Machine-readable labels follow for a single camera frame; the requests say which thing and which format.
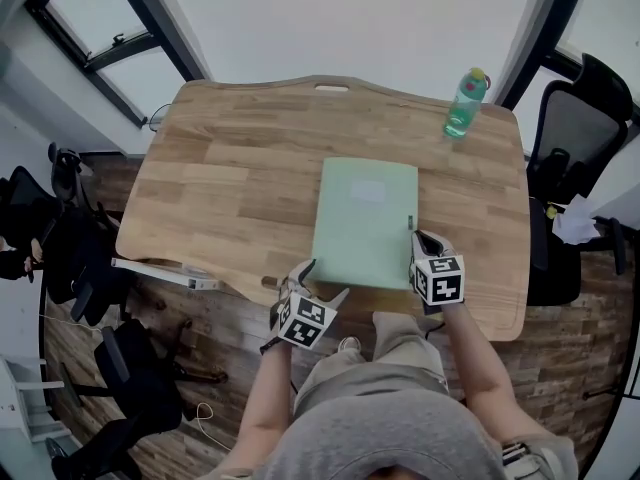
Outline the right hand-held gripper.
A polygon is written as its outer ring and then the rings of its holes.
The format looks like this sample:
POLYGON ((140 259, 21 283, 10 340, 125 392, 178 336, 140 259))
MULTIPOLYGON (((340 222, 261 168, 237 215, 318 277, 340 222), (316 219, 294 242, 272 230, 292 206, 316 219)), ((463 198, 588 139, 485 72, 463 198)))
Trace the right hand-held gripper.
POLYGON ((452 244, 435 233, 411 235, 409 283, 422 302, 425 315, 436 315, 464 301, 465 266, 452 244))

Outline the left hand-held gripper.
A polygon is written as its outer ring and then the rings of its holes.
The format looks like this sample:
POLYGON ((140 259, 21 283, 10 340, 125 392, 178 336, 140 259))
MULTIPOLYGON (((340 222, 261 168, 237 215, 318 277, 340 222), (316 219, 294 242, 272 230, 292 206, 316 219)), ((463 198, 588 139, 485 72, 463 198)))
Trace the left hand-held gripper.
POLYGON ((265 278, 267 287, 278 291, 278 298, 270 308, 270 333, 260 347, 261 354, 281 342, 311 350, 337 316, 350 289, 345 288, 330 300, 313 295, 304 280, 315 264, 315 259, 308 259, 294 267, 285 279, 265 278))

